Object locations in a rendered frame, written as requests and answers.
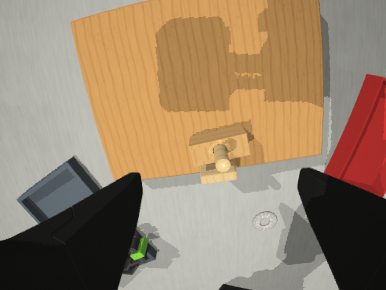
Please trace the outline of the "light wooden rectangular block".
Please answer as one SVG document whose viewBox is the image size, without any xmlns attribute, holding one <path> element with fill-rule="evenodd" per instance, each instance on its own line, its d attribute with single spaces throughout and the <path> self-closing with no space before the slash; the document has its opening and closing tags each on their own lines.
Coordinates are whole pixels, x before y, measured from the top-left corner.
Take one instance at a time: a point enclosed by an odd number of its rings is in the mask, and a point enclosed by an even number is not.
<svg viewBox="0 0 386 290">
<path fill-rule="evenodd" d="M 216 183 L 237 180 L 237 171 L 234 162 L 231 161 L 231 167 L 226 172 L 220 172 L 215 164 L 200 166 L 202 184 Z"/>
</svg>

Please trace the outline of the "small wooden block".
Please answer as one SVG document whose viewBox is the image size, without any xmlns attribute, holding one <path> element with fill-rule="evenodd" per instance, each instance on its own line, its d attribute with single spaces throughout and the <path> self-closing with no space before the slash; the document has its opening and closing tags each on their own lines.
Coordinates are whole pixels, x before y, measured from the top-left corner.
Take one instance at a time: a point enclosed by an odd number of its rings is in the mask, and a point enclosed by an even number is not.
<svg viewBox="0 0 386 290">
<path fill-rule="evenodd" d="M 226 147 L 229 159 L 250 155 L 247 133 L 242 125 L 190 136 L 189 149 L 194 167 L 215 163 L 213 148 Z"/>
</svg>

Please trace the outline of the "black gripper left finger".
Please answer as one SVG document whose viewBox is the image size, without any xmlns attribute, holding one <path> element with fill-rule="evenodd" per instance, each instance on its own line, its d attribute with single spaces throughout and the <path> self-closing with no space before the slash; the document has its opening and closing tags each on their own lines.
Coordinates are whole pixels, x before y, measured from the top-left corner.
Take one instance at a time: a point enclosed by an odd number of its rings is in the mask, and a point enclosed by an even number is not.
<svg viewBox="0 0 386 290">
<path fill-rule="evenodd" d="M 0 290 L 118 290 L 142 196 L 141 175 L 130 172 L 0 241 Z"/>
</svg>

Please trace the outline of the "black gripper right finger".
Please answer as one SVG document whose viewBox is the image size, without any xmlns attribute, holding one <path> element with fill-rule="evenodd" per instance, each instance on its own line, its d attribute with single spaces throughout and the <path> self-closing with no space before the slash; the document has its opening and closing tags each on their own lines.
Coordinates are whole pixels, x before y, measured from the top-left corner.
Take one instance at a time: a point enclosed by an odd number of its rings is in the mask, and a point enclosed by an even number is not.
<svg viewBox="0 0 386 290">
<path fill-rule="evenodd" d="M 313 168 L 297 189 L 339 290 L 386 290 L 386 199 Z"/>
</svg>

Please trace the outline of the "light wooden board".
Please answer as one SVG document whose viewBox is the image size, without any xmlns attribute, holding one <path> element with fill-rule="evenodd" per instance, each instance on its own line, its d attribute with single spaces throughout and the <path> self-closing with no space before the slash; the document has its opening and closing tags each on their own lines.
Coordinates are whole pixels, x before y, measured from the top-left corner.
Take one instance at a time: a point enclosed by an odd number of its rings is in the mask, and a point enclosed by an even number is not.
<svg viewBox="0 0 386 290">
<path fill-rule="evenodd" d="M 238 125 L 236 168 L 321 155 L 319 0 L 148 0 L 70 24 L 114 181 L 201 173 L 190 136 Z"/>
</svg>

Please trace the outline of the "tan wooden dowel pin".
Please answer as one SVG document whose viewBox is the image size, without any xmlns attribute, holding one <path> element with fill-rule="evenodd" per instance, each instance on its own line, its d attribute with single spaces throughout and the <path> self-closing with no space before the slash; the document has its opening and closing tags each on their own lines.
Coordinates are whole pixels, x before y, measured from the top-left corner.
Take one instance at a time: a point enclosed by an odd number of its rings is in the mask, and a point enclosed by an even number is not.
<svg viewBox="0 0 386 290">
<path fill-rule="evenodd" d="M 216 169 L 220 172 L 226 172 L 230 168 L 230 161 L 225 145 L 217 144 L 213 148 Z"/>
</svg>

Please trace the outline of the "red open tray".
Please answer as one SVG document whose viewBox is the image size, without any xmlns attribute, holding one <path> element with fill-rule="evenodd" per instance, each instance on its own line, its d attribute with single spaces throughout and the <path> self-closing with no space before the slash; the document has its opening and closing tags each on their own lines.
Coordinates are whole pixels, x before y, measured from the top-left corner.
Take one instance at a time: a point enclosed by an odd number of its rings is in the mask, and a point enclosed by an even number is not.
<svg viewBox="0 0 386 290">
<path fill-rule="evenodd" d="M 324 173 L 379 197 L 385 195 L 386 78 L 366 74 Z"/>
</svg>

